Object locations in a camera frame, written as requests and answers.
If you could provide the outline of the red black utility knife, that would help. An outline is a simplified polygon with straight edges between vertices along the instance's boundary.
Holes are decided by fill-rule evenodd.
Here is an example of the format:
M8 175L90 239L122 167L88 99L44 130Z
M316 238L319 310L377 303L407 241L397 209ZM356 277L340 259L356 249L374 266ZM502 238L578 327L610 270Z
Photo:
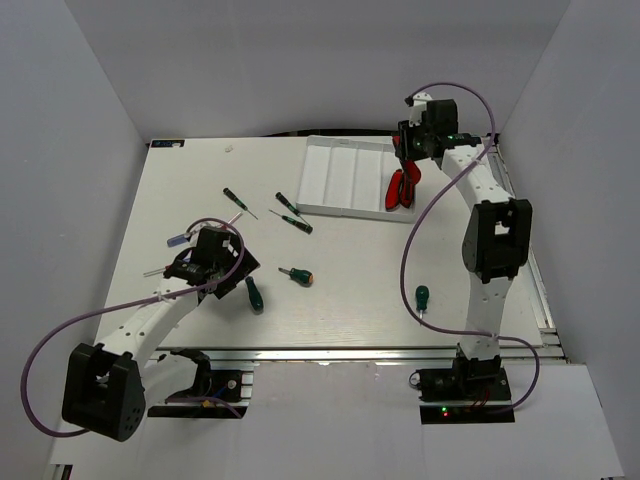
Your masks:
M401 192L404 183L404 173L397 169L391 176L387 187L384 206L386 211L393 211L401 205Z

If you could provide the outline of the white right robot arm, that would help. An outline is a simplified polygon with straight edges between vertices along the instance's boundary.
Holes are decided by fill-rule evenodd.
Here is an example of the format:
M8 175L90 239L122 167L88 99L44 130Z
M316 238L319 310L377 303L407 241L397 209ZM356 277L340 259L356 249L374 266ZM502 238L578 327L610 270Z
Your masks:
M470 278L469 305L451 384L459 396L472 399L501 368L498 336L505 301L528 259L533 209L499 185L482 140L458 131L454 100L418 93L407 103L410 118L399 124L396 153L402 160L433 160L470 211L461 247Z

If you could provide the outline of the long green screwdriver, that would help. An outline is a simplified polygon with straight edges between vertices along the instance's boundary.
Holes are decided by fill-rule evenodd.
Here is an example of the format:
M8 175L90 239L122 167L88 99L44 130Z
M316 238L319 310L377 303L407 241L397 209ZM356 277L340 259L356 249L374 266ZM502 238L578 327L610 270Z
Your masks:
M245 284L247 287L251 309L254 313L261 314L264 311L264 299L255 283L254 278L252 276L247 276L245 278Z

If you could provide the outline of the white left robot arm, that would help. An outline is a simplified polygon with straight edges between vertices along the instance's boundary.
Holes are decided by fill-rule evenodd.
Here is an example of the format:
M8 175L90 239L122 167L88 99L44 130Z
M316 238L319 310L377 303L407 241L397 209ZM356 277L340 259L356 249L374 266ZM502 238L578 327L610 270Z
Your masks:
M195 243L165 269L149 304L94 345L81 343L72 351L63 420L124 442L148 408L160 402L213 402L216 390L208 355L188 347L161 358L154 354L207 296L222 299L259 266L236 233L202 227Z

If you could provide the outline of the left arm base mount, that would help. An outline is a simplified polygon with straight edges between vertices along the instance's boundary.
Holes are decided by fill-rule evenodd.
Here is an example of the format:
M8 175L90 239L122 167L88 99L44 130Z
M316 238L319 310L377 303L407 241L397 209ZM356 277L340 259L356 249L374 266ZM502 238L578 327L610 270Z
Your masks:
M177 349L148 362L143 372L147 416L241 419L252 395L255 365Z

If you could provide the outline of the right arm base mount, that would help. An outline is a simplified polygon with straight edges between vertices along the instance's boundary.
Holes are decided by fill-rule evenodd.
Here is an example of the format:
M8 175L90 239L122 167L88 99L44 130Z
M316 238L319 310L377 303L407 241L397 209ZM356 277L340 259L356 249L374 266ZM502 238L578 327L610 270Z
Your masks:
M451 366L416 370L408 383L419 393L420 420L424 425L515 421L510 385L498 355L478 360L457 353Z

